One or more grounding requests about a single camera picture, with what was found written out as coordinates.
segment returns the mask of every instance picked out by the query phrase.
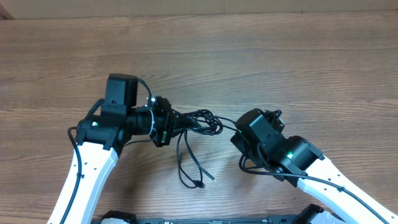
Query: cable connector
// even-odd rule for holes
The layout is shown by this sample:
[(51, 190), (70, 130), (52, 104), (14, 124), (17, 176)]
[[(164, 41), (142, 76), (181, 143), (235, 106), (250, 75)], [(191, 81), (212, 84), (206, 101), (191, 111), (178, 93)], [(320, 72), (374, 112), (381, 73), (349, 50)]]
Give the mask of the cable connector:
[(200, 180), (193, 180), (192, 183), (201, 189), (204, 189), (206, 187), (206, 185)]

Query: wood grain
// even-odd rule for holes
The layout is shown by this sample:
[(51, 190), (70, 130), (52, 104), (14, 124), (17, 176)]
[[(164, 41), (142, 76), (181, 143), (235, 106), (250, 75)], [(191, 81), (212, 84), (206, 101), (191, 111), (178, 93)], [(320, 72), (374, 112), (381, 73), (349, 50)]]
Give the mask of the wood grain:
[[(286, 136), (309, 139), (398, 213), (397, 55), (397, 12), (0, 21), (0, 223), (49, 218), (73, 153), (66, 130), (104, 96), (109, 73), (143, 78), (181, 112), (238, 119), (281, 109)], [(145, 97), (141, 88), (140, 105)], [(231, 136), (189, 134), (218, 181), (205, 179), (204, 190), (179, 182), (175, 141), (125, 148), (95, 217), (258, 217), (322, 205), (241, 172)]]

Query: tangled black cable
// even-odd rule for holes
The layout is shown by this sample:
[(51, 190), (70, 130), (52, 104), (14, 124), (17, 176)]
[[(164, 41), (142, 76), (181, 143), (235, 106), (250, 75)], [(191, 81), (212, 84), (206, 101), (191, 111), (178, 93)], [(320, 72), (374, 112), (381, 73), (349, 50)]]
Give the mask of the tangled black cable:
[(297, 177), (297, 178), (313, 180), (313, 181), (316, 181), (316, 182), (320, 182), (320, 183), (327, 184), (329, 186), (335, 187), (338, 191), (344, 192), (344, 193), (348, 194), (349, 196), (353, 197), (355, 200), (357, 200), (361, 205), (363, 205), (365, 208), (367, 208), (373, 215), (375, 215), (378, 219), (380, 219), (380, 221), (382, 221), (383, 223), (387, 223), (388, 224), (387, 220), (385, 220), (380, 214), (378, 214), (366, 202), (364, 202), (362, 199), (360, 199), (354, 193), (350, 192), (349, 190), (345, 189), (344, 187), (342, 187), (340, 185), (337, 185), (337, 184), (334, 184), (332, 182), (329, 182), (329, 181), (326, 181), (326, 180), (322, 180), (322, 179), (319, 179), (319, 178), (316, 178), (316, 177), (310, 177), (310, 176), (300, 175), (300, 174), (282, 174), (282, 173), (275, 173), (275, 172), (253, 171), (251, 169), (260, 169), (262, 167), (258, 167), (258, 166), (246, 167), (246, 161), (247, 161), (247, 158), (244, 155), (242, 155), (240, 160), (239, 160), (239, 168), (243, 172), (247, 172), (248, 174), (283, 176), (283, 177)]
[[(193, 128), (184, 128), (183, 132), (180, 134), (180, 136), (178, 137), (178, 141), (177, 141), (177, 164), (178, 164), (178, 176), (180, 177), (181, 183), (190, 188), (190, 189), (194, 189), (194, 188), (205, 188), (205, 184), (203, 183), (203, 173), (206, 174), (206, 176), (208, 176), (211, 180), (216, 181), (216, 179), (209, 173), (207, 172), (204, 168), (202, 168), (202, 166), (199, 164), (198, 160), (196, 159), (195, 155), (193, 154), (191, 147), (189, 146), (188, 143), (188, 131), (193, 131), (194, 133), (198, 133), (198, 134), (204, 134), (204, 135), (217, 135), (217, 134), (221, 134), (223, 132), (223, 128), (228, 128), (231, 129), (233, 131), (238, 131), (234, 128), (231, 128), (229, 126), (223, 125), (223, 123), (220, 121), (221, 119), (227, 120), (229, 122), (232, 122), (233, 124), (235, 123), (235, 121), (228, 119), (228, 118), (223, 118), (220, 116), (214, 116), (213, 113), (209, 110), (198, 110), (198, 111), (194, 111), (194, 112), (190, 112), (190, 113), (180, 113), (176, 110), (173, 110), (173, 112), (177, 115), (177, 116), (181, 116), (181, 117), (185, 117), (185, 118), (189, 118), (194, 122), (199, 122), (199, 123), (205, 123), (206, 126), (197, 126), (197, 127), (193, 127)], [(187, 151), (189, 153), (189, 155), (191, 156), (192, 160), (195, 162), (195, 164), (198, 166), (199, 168), (199, 173), (200, 173), (200, 180), (193, 180), (183, 169), (181, 166), (181, 157), (180, 157), (180, 141), (182, 136), (184, 136), (184, 140), (185, 140), (185, 145), (187, 146)], [(190, 180), (194, 186), (189, 186), (188, 184), (186, 184), (182, 178), (181, 178), (181, 172), (185, 175), (185, 177)]]

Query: table surface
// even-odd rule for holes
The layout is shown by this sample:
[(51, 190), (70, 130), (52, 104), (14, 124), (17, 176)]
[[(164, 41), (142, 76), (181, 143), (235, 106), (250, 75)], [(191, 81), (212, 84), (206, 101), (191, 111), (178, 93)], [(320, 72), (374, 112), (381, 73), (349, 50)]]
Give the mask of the table surface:
[[(311, 141), (398, 213), (398, 12), (112, 17), (0, 21), (0, 223), (49, 218), (72, 159), (67, 128), (104, 96), (109, 73), (143, 78), (181, 112), (238, 119), (281, 109), (285, 136)], [(139, 89), (139, 105), (146, 94)], [(258, 217), (322, 205), (241, 172), (232, 135), (189, 134), (217, 179), (205, 177), (205, 189), (180, 183), (176, 140), (126, 147), (95, 217)]]

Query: green light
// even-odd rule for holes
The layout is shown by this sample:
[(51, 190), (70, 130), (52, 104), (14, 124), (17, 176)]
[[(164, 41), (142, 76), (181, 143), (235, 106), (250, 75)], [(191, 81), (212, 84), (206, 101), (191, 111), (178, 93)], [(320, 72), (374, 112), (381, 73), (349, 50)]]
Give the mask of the green light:
[(289, 159), (291, 159), (291, 158), (294, 157), (294, 155), (293, 155), (293, 153), (289, 152), (289, 153), (287, 154), (287, 157), (288, 157)]

